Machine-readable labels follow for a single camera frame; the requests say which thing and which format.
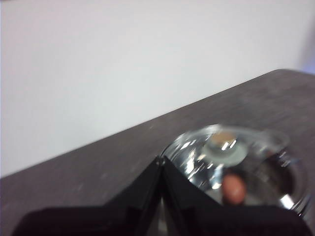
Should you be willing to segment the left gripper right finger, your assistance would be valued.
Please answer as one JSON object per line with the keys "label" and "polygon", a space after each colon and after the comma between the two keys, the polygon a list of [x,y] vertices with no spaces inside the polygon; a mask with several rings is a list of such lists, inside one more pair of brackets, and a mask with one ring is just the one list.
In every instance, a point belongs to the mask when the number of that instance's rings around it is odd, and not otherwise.
{"label": "left gripper right finger", "polygon": [[222,206],[162,159],[164,201],[182,236],[306,236],[294,211],[277,206]]}

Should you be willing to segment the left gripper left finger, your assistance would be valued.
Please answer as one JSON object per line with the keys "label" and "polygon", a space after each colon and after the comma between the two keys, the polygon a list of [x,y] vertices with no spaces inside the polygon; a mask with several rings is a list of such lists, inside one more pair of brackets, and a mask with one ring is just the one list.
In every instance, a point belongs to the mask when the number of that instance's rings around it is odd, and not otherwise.
{"label": "left gripper left finger", "polygon": [[26,214],[14,236],[143,236],[160,201],[161,159],[99,206],[51,207]]}

